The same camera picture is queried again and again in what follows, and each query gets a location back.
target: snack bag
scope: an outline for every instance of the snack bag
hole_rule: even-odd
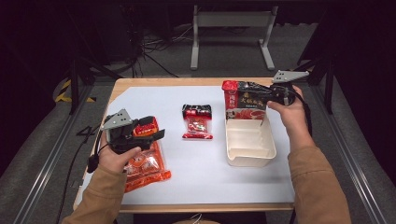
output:
[[[187,126],[183,138],[213,139],[209,132],[212,120],[210,105],[183,105],[182,114]]]
[[[226,119],[264,119],[266,104],[252,92],[254,82],[225,80],[222,84]]]
[[[134,136],[147,136],[158,132],[158,130],[158,123],[154,117],[150,124],[138,125],[133,132]],[[158,141],[154,141],[150,149],[143,150],[131,158],[125,166],[125,170],[127,173],[125,193],[154,182],[167,180],[172,176],[171,172],[165,168]]]

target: red snack package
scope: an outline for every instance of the red snack package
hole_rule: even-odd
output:
[[[226,119],[264,119],[266,104],[259,94],[244,91],[253,82],[225,80],[224,90]]]
[[[143,126],[138,125],[134,130],[135,136],[147,136],[159,130],[157,120]],[[154,141],[149,150],[141,151],[131,158],[125,166],[127,180],[125,193],[142,188],[148,184],[164,181],[171,178],[172,174],[165,169],[160,144]]]
[[[187,131],[183,138],[213,139],[209,132],[209,122],[212,120],[210,105],[183,105],[183,119],[187,123]]]

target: white paper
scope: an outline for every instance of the white paper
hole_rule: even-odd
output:
[[[181,108],[211,105],[209,141],[186,141]],[[122,204],[292,203],[287,156],[289,138],[277,112],[267,109],[276,144],[276,157],[266,166],[234,167],[227,162],[224,92],[220,86],[131,87],[108,108],[108,115],[128,111],[132,119],[155,116],[165,137],[160,140],[172,177],[124,195]],[[82,188],[91,179],[85,175]],[[81,201],[78,195],[76,203]]]

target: person's left hand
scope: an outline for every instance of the person's left hand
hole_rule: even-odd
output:
[[[100,142],[101,147],[107,144],[106,133],[102,133]],[[119,155],[110,146],[105,146],[99,153],[99,164],[111,171],[122,173],[125,164],[141,150],[140,147],[134,147]]]

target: table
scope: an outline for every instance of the table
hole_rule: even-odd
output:
[[[165,138],[161,139],[163,156],[166,167],[171,170],[172,177],[169,180],[153,183],[141,189],[136,189],[124,195],[121,205],[121,212],[124,213],[168,213],[168,212],[236,212],[236,211],[271,211],[271,210],[291,210],[293,209],[294,191],[290,181],[289,166],[287,155],[289,154],[289,138],[286,130],[281,123],[280,117],[275,111],[267,111],[268,118],[272,125],[273,135],[276,142],[276,158],[267,166],[262,168],[253,167],[233,167],[226,161],[224,120],[221,107],[223,107],[223,95],[221,90],[222,81],[228,78],[122,78],[119,79],[114,87],[109,99],[109,106],[106,114],[112,114],[118,110],[120,102],[127,96],[128,101],[132,95],[137,98],[149,98],[147,94],[136,95],[136,92],[151,90],[161,90],[163,95],[180,94],[181,90],[188,90],[182,95],[189,96],[195,94],[197,88],[207,88],[206,93],[212,94],[213,91],[220,93],[220,97],[213,97],[210,101],[203,95],[204,101],[210,103],[214,110],[212,119],[212,131],[214,139],[212,141],[182,142],[183,120],[181,110],[174,109],[172,102],[179,104],[177,99],[171,99],[169,107],[162,107],[165,110],[174,109],[177,115],[171,119],[175,127],[169,126],[169,120],[164,120],[161,114],[156,114],[161,129],[165,129]],[[270,85],[271,78],[263,77],[240,77],[235,80],[254,81],[262,85]],[[199,103],[197,97],[191,100]],[[151,105],[142,105],[143,109],[150,108]],[[140,116],[138,109],[126,107],[131,117]],[[211,146],[224,146],[224,148],[211,148]],[[202,155],[206,155],[206,163],[200,161]],[[193,161],[186,161],[186,158],[195,158]],[[204,166],[211,165],[212,170],[207,171]],[[81,200],[82,191],[86,188],[90,179],[90,174],[84,175],[84,184],[78,191],[74,207],[76,208]]]

